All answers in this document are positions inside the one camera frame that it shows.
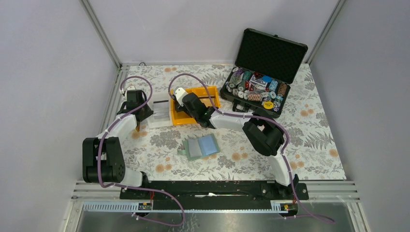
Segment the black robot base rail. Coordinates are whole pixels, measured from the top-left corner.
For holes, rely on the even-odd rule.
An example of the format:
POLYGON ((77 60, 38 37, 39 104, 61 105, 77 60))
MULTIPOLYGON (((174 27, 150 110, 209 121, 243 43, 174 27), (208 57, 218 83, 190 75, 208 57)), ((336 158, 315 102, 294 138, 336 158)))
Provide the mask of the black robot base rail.
POLYGON ((145 201, 153 210, 270 210, 271 202, 308 200, 307 186, 294 181, 284 187, 275 181, 149 181, 143 175, 137 189, 122 187, 120 199, 145 201))

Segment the yellow double storage bin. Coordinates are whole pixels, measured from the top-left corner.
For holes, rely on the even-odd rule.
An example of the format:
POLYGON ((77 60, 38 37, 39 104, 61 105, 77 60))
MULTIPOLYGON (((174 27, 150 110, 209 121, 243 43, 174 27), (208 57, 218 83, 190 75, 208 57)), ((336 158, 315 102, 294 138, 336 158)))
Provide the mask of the yellow double storage bin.
POLYGON ((220 108, 219 92, 216 86, 171 91, 171 119, 174 126, 197 123, 204 128, 214 128, 210 122, 214 107, 220 108))

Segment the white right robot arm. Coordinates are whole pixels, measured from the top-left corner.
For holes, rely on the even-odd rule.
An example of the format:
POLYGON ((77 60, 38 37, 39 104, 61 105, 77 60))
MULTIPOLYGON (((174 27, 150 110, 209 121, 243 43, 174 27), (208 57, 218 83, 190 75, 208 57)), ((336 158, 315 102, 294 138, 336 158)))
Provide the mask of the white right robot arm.
POLYGON ((278 195, 289 199, 296 193, 298 177, 290 168, 285 148, 290 135, 264 110, 238 114, 222 111, 215 105, 207 107, 199 97, 179 87, 170 94, 171 98, 204 128, 230 129, 243 132, 254 150, 267 157, 275 177, 278 195))

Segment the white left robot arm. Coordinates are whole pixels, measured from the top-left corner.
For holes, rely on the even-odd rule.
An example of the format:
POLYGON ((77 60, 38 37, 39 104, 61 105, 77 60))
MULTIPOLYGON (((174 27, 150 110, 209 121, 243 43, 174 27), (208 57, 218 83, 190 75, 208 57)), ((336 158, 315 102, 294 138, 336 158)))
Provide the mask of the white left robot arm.
POLYGON ((149 195, 150 186, 144 182, 146 174, 127 168, 122 143, 131 130, 139 131, 140 124, 153 115, 144 91, 133 87, 122 91, 126 100, 110 126, 96 137, 86 138, 82 143, 83 180, 86 183, 120 184, 132 187, 139 199, 149 195))

